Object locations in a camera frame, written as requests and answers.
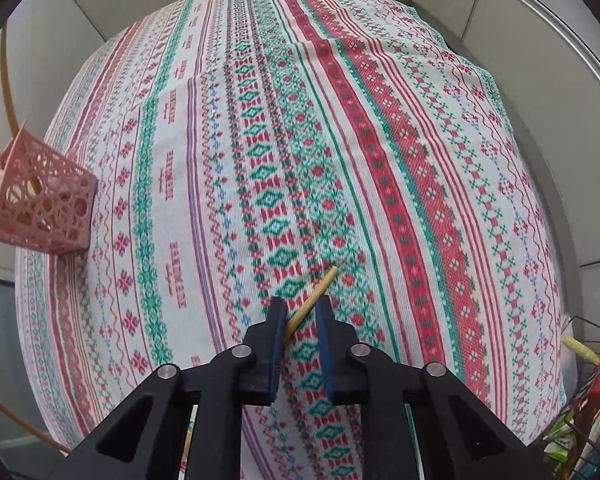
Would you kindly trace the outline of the wooden chopstick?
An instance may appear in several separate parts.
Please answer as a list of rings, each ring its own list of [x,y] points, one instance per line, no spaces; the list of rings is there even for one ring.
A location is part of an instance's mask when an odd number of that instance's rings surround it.
[[[7,177],[12,175],[12,170],[9,168],[9,157],[12,152],[15,140],[18,138],[20,133],[20,125],[16,116],[14,100],[12,99],[12,88],[10,88],[9,74],[8,74],[8,59],[7,59],[7,23],[4,23],[1,29],[0,39],[0,78],[2,96],[5,107],[5,113],[9,126],[9,131],[12,134],[12,140],[7,144],[5,151],[1,154],[1,166],[4,169],[4,174]]]
[[[306,298],[306,301],[301,305],[301,307],[291,315],[291,318],[287,322],[286,332],[285,332],[285,340],[288,341],[292,335],[298,330],[300,325],[309,315],[311,310],[317,303],[317,300],[324,295],[325,292],[328,291],[330,284],[336,280],[336,277],[339,273],[339,269],[336,266],[332,266],[328,272],[325,274],[324,278],[315,286],[312,292],[309,294],[309,297]]]
[[[71,452],[71,448],[68,448],[67,445],[57,442],[49,434],[46,434],[42,430],[39,430],[38,428],[35,428],[35,426],[32,426],[30,422],[27,422],[22,417],[20,417],[16,412],[11,410],[1,400],[0,412],[3,415],[5,415],[9,420],[11,420],[14,424],[22,428],[27,434],[30,434],[30,436],[36,437],[38,440],[51,445],[53,448],[56,448],[56,450],[65,454],[69,454]]]

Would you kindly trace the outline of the pink perforated utensil holder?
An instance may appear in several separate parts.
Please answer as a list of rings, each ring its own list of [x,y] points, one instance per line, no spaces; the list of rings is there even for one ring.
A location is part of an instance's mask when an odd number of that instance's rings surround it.
[[[0,163],[0,242],[51,255],[90,246],[97,178],[21,128]]]

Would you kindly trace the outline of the patterned striped tablecloth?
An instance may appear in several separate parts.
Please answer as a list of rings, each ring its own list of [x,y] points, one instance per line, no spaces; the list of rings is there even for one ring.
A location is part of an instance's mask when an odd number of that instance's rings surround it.
[[[45,141],[98,180],[86,252],[16,255],[56,441],[330,268],[362,341],[445,364],[522,442],[565,402],[558,270],[498,87],[409,6],[178,0],[83,64]]]

